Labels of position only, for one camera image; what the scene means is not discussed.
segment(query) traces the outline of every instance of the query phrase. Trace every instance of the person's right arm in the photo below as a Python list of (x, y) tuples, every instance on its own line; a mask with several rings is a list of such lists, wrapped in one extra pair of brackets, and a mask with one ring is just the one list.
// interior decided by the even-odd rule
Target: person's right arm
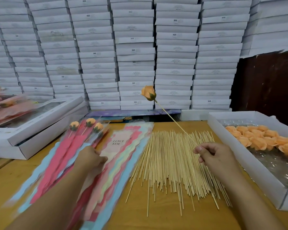
[(203, 143), (194, 150), (231, 194), (248, 230), (283, 230), (285, 226), (271, 212), (258, 193), (243, 177), (231, 149), (223, 144)]

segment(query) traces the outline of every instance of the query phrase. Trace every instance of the stack of boxes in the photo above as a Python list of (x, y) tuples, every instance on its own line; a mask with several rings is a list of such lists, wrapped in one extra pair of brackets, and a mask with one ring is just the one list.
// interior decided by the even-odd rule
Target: stack of boxes
[(191, 109), (229, 109), (251, 2), (202, 0)]
[(242, 57), (288, 50), (288, 0), (252, 0)]
[(119, 109), (118, 69), (109, 0), (68, 0), (91, 110)]
[(0, 86), (5, 90), (5, 94), (21, 94), (22, 90), (14, 70), (13, 60), (9, 56), (5, 42), (1, 40), (2, 38), (0, 29)]
[(53, 99), (43, 50), (26, 0), (0, 2), (0, 28), (24, 93), (39, 102)]
[(198, 46), (198, 0), (155, 0), (155, 90), (165, 109), (189, 109)]
[(73, 25), (65, 0), (27, 0), (34, 17), (55, 98), (84, 96)]
[(152, 110), (141, 89), (154, 85), (153, 0), (110, 0), (119, 67), (121, 110)]

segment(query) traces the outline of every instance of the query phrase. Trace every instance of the person's right hand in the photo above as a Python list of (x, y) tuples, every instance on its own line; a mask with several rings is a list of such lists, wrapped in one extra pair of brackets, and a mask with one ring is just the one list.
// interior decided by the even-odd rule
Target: person's right hand
[(198, 161), (204, 162), (225, 187), (234, 188), (239, 181), (244, 180), (234, 153), (227, 145), (202, 143), (193, 152), (200, 154)]

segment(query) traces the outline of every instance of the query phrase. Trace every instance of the person's left arm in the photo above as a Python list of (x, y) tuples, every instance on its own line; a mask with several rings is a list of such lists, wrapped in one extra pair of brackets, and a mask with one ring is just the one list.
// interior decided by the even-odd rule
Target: person's left arm
[(21, 213), (6, 230), (66, 229), (88, 173), (107, 160), (107, 157), (97, 155), (93, 147), (85, 147), (72, 170)]

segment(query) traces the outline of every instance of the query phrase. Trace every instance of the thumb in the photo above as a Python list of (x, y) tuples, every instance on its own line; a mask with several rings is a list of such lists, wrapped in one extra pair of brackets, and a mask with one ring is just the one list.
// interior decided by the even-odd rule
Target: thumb
[(210, 158), (212, 158), (213, 156), (211, 155), (211, 153), (205, 149), (202, 146), (197, 146), (195, 148), (196, 152), (200, 154), (200, 156), (204, 159), (204, 161), (209, 160)]
[(108, 157), (106, 157), (106, 156), (101, 156), (101, 157), (100, 157), (100, 164), (106, 163), (107, 160), (108, 160)]

